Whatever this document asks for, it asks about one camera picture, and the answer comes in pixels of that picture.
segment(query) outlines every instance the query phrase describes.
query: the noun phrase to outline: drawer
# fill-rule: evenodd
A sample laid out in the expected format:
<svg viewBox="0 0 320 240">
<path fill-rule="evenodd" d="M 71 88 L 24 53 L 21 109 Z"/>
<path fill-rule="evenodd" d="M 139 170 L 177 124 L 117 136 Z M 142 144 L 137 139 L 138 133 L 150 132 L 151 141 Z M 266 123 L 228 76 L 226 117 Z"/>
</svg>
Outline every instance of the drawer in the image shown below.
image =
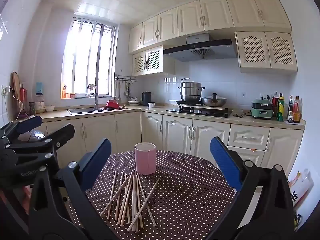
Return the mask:
<svg viewBox="0 0 320 240">
<path fill-rule="evenodd" d="M 251 150 L 251 149 L 239 148 L 239 147 L 233 147 L 233 146 L 228 146 L 228 149 L 231 151 L 237 152 L 244 161 L 251 160 L 258 167 L 261 165 L 261 162 L 264 156 L 264 151 Z"/>
<path fill-rule="evenodd" d="M 266 150 L 270 128 L 232 124 L 228 146 Z"/>
</svg>

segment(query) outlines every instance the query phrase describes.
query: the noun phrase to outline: pink cup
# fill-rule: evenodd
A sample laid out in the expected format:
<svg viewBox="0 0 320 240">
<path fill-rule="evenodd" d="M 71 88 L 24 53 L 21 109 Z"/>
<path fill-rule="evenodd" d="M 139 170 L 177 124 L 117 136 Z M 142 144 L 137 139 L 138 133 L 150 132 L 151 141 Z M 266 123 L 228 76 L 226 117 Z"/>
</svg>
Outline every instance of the pink cup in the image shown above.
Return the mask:
<svg viewBox="0 0 320 240">
<path fill-rule="evenodd" d="M 134 146 L 136 170 L 143 175 L 156 171 L 156 146 L 152 143 L 138 143 Z"/>
</svg>

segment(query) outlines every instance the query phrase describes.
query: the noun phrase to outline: utensil rack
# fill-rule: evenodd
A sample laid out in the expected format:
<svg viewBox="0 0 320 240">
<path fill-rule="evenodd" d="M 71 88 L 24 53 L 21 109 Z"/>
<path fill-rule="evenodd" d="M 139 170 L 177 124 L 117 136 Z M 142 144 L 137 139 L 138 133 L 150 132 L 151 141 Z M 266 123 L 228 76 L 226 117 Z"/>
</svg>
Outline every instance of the utensil rack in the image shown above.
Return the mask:
<svg viewBox="0 0 320 240">
<path fill-rule="evenodd" d="M 131 76 L 121 76 L 121 75 L 115 75 L 115 80 L 119 81 L 128 81 L 128 82 L 137 82 L 138 80 Z"/>
</svg>

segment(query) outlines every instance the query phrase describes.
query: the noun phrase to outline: window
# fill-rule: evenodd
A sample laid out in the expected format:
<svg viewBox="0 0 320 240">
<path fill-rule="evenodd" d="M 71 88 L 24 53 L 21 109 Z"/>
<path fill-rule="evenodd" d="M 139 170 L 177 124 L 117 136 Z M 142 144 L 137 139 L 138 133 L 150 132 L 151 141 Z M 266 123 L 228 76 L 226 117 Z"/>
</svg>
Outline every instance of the window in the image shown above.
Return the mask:
<svg viewBox="0 0 320 240">
<path fill-rule="evenodd" d="M 67 93 L 84 97 L 88 92 L 109 94 L 115 27 L 74 18 L 63 59 L 62 82 Z M 87 90 L 88 84 L 96 89 Z"/>
</svg>

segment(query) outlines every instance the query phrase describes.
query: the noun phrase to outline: table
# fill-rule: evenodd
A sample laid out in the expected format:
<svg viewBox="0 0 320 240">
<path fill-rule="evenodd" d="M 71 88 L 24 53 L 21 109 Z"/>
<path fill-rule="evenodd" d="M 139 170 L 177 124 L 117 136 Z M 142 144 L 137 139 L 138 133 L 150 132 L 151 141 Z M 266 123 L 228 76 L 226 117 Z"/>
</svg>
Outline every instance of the table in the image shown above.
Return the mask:
<svg viewBox="0 0 320 240">
<path fill-rule="evenodd" d="M 147 209 L 142 212 L 144 229 L 127 232 L 129 224 L 120 227 L 114 221 L 116 199 L 112 204 L 110 220 L 107 212 L 102 219 L 119 239 L 175 240 L 204 239 L 233 200 L 234 191 L 221 171 L 209 161 L 191 155 L 170 151 L 157 151 L 157 169 L 151 175 L 139 175 L 145 195 L 160 178 L 149 207 L 157 223 L 153 226 Z M 111 155 L 92 189 L 86 191 L 92 205 L 100 213 L 109 202 L 115 171 L 115 191 L 119 188 L 121 173 L 130 175 L 135 169 L 134 152 Z M 121 202 L 124 190 L 121 191 Z M 74 223 L 81 226 L 69 202 Z"/>
</svg>

